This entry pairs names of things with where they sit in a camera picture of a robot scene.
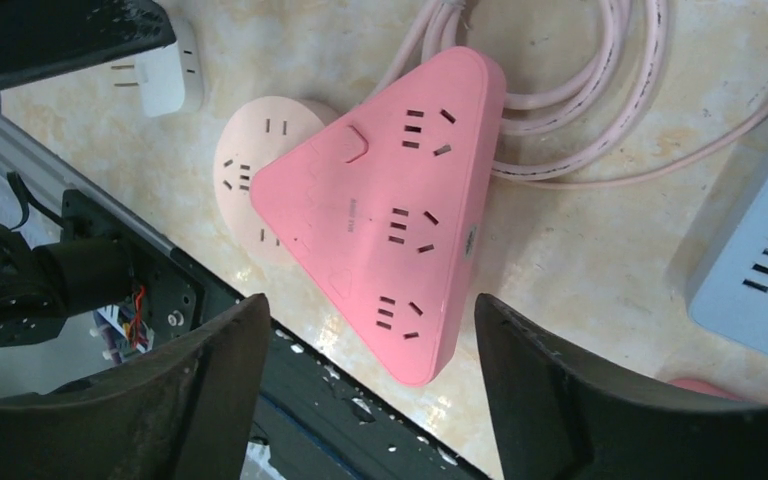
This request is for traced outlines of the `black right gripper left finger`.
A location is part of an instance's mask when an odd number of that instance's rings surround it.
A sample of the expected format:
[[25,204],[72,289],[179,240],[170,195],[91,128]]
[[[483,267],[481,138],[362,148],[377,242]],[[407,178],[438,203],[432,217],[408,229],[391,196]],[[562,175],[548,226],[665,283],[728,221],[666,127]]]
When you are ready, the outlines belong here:
[[139,358],[0,399],[0,479],[237,479],[271,334],[257,294]]

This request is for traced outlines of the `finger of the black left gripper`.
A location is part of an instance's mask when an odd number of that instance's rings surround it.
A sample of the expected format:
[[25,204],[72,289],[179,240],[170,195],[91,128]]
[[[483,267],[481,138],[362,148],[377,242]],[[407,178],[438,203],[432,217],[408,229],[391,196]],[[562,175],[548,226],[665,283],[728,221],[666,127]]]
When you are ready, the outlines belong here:
[[154,1],[0,1],[0,91],[175,41]]

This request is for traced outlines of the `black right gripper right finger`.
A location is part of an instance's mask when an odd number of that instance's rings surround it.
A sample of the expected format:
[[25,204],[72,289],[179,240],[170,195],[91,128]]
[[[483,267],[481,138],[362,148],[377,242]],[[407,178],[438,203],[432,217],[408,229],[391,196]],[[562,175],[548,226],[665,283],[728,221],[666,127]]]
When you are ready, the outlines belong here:
[[768,405],[636,373],[490,294],[474,319],[508,479],[768,479]]

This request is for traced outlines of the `pink square adapter plug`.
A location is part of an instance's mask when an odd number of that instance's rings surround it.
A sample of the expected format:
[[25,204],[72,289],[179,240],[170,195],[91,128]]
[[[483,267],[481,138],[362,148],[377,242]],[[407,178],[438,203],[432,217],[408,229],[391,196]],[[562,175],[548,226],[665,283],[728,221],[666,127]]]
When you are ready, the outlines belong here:
[[692,378],[680,378],[668,381],[668,384],[685,390],[702,393],[719,398],[726,398],[735,401],[745,401],[744,397],[741,397],[733,392],[727,391],[721,387],[718,387],[709,382]]

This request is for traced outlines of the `white adapter plug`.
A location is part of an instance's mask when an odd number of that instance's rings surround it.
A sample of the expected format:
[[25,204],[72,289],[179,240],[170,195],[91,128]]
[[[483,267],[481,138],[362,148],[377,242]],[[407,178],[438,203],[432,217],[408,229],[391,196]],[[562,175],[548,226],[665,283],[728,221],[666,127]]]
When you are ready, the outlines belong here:
[[196,112],[205,96],[195,32],[182,17],[170,21],[176,36],[173,44],[110,66],[117,75],[115,87],[139,90],[142,111],[148,118]]

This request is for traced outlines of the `pink triangular power strip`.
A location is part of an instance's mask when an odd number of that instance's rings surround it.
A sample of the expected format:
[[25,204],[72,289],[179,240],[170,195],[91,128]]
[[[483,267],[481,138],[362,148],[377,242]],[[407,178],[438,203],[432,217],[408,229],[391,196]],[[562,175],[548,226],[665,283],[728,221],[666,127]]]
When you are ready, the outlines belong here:
[[454,355],[505,90],[447,49],[254,176],[256,212],[405,385]]

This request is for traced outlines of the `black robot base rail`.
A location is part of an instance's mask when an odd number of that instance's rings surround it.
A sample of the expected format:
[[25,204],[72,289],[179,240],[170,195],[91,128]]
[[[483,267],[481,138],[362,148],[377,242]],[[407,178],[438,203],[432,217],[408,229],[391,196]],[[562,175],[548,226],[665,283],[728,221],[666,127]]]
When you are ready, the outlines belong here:
[[115,240],[148,290],[146,316],[182,310],[162,329],[152,360],[181,362],[185,411],[159,418],[142,401],[139,430],[104,479],[234,479],[243,442],[263,448],[285,479],[478,479],[481,472],[316,353],[269,315],[262,294],[245,297],[119,204],[67,190],[64,237]]

